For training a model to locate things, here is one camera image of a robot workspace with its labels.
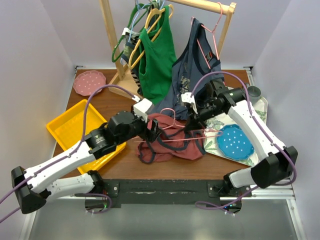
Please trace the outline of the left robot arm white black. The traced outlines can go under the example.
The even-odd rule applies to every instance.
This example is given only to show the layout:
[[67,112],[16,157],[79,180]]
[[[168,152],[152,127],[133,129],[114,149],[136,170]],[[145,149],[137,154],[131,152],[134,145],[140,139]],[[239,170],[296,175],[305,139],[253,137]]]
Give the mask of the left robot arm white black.
[[71,148],[34,167],[11,170],[12,189],[22,214],[33,213],[48,201],[70,194],[99,196],[104,183],[97,171],[75,178],[63,176],[84,164],[116,151],[117,146],[135,137],[153,142],[161,129],[146,114],[120,111],[108,122],[91,130]]

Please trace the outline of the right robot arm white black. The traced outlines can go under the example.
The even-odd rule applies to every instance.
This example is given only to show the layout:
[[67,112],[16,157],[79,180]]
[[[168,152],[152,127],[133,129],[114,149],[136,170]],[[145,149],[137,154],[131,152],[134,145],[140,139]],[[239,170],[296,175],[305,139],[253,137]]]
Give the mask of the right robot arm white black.
[[194,94],[186,92],[181,100],[188,110],[185,130],[204,129],[206,121],[222,113],[228,115],[244,132],[258,156],[258,164],[236,170],[223,177],[220,191],[233,197],[241,187],[256,185],[265,189],[278,185],[285,178],[297,178],[295,163],[298,151],[285,146],[261,120],[249,100],[246,88],[228,89],[223,83],[212,80],[205,85],[204,106],[197,106]]

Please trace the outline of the red tank top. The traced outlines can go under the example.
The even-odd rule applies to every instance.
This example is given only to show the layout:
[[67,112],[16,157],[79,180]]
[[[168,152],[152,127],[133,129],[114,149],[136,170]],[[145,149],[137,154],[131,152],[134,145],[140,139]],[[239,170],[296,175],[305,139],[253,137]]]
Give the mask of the red tank top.
[[162,132],[155,141],[138,144],[136,155],[142,163],[165,162],[172,157],[193,161],[206,153],[202,130],[185,132],[183,123],[165,114],[153,113],[148,118],[156,120]]

